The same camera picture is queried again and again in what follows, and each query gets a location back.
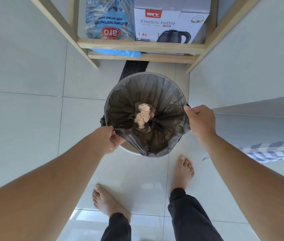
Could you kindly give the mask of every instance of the person's left hand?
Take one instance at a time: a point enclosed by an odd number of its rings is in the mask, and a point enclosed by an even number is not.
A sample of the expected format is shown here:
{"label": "person's left hand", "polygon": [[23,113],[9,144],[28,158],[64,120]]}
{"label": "person's left hand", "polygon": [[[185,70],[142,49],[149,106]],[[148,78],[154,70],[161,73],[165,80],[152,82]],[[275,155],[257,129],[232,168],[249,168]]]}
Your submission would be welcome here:
{"label": "person's left hand", "polygon": [[96,129],[94,132],[94,138],[101,147],[104,148],[105,154],[112,153],[117,147],[119,147],[125,139],[118,136],[113,130],[113,126],[103,126]]}

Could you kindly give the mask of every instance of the kettle image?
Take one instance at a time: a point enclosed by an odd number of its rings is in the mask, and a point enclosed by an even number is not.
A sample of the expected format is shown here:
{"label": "kettle image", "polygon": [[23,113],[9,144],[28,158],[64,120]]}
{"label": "kettle image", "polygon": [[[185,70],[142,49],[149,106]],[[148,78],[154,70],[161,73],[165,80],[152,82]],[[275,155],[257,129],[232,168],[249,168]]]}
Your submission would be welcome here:
{"label": "kettle image", "polygon": [[185,31],[177,31],[174,29],[166,30],[163,33],[158,33],[158,40],[156,42],[170,42],[170,43],[181,43],[182,36],[185,37],[185,42],[188,43],[191,40],[191,35]]}

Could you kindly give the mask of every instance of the hand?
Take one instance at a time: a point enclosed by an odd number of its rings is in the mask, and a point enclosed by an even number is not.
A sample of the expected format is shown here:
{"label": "hand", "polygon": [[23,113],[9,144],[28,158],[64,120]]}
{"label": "hand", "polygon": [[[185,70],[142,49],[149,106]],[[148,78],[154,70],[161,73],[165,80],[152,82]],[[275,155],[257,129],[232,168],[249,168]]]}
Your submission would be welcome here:
{"label": "hand", "polygon": [[93,140],[98,144],[97,147],[103,147],[105,154],[112,153],[125,141],[125,139],[115,133],[113,126],[100,127],[96,129],[92,135]]}
{"label": "hand", "polygon": [[211,109],[205,105],[190,108],[184,106],[189,117],[191,131],[199,141],[209,135],[216,134],[216,117]]}

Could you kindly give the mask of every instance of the person's left arm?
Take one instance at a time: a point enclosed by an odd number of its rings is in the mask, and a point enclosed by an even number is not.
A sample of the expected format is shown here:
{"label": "person's left arm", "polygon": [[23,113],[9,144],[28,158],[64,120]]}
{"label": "person's left arm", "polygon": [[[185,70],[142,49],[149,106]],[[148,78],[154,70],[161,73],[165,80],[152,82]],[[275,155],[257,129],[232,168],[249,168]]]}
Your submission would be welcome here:
{"label": "person's left arm", "polygon": [[102,157],[123,142],[112,126],[100,127],[64,154],[2,186],[0,240],[55,241]]}

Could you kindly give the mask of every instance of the wooden shelf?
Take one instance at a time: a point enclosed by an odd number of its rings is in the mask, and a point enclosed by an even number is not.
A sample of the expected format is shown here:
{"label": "wooden shelf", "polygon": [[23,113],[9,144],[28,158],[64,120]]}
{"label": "wooden shelf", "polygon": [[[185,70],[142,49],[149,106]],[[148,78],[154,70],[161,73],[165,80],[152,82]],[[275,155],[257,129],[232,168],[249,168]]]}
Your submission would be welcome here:
{"label": "wooden shelf", "polygon": [[[190,72],[220,40],[248,13],[260,0],[236,0],[217,27],[218,0],[211,1],[210,15],[205,21],[206,35],[204,44],[177,44],[128,40],[80,39],[77,36],[79,1],[69,0],[67,22],[50,0],[31,0],[51,23],[66,37],[93,67],[98,68],[99,59],[155,61],[186,64],[186,72]],[[186,55],[169,55],[143,53],[141,57],[106,55],[89,49],[130,50],[154,53],[182,53]]]}

